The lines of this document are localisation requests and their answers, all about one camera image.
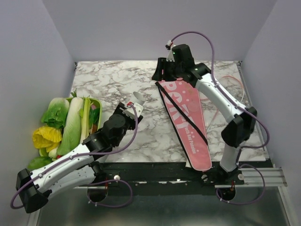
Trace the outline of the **white shuttlecock tube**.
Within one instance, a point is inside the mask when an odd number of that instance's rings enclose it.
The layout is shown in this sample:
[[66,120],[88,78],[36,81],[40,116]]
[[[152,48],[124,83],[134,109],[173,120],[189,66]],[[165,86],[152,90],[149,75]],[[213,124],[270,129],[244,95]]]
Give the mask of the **white shuttlecock tube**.
[[142,94],[140,94],[139,92],[133,92],[133,98],[132,98],[133,103],[138,103],[139,105],[143,106],[143,104],[145,103],[145,98]]

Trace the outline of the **pink racket bag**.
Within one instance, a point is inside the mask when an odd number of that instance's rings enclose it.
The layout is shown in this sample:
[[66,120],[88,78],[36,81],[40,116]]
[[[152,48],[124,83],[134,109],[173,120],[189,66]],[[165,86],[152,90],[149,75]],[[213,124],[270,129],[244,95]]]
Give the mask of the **pink racket bag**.
[[186,155],[186,166],[202,172],[211,169],[199,92],[183,81],[155,84]]

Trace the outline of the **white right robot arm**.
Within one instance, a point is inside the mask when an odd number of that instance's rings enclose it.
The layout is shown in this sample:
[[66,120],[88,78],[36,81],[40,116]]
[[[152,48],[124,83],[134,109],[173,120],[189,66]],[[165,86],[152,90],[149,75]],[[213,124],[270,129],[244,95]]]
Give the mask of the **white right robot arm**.
[[193,88],[202,92],[217,107],[227,122],[221,132],[224,140],[223,156],[216,173],[217,181],[223,185],[233,180],[238,169],[240,148],[254,131],[254,107],[246,107],[237,101],[213,76],[213,70],[204,63],[196,64],[187,44],[166,45],[167,57],[158,58],[157,68],[152,80],[176,81],[182,79]]

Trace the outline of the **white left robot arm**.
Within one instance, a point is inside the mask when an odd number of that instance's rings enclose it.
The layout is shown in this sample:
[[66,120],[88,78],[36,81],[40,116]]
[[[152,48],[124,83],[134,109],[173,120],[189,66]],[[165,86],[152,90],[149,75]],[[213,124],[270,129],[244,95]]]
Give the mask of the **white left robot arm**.
[[[113,115],[97,132],[89,135],[58,160],[32,171],[23,169],[16,179],[16,194],[26,213],[44,207],[55,194],[77,186],[99,186],[107,183],[97,160],[126,150],[133,143],[144,107],[139,102],[120,103]],[[118,149],[128,130],[134,134],[130,144]]]

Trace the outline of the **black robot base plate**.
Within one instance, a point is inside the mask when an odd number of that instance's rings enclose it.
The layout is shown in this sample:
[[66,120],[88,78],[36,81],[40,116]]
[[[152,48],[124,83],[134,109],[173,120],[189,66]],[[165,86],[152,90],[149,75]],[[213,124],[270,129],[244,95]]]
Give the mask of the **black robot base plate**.
[[93,162],[94,182],[105,182],[110,195],[126,195],[125,184],[113,182],[115,175],[128,182],[134,195],[215,195],[215,186],[230,188],[243,185],[238,169],[223,173],[217,162],[208,171],[196,171],[184,162]]

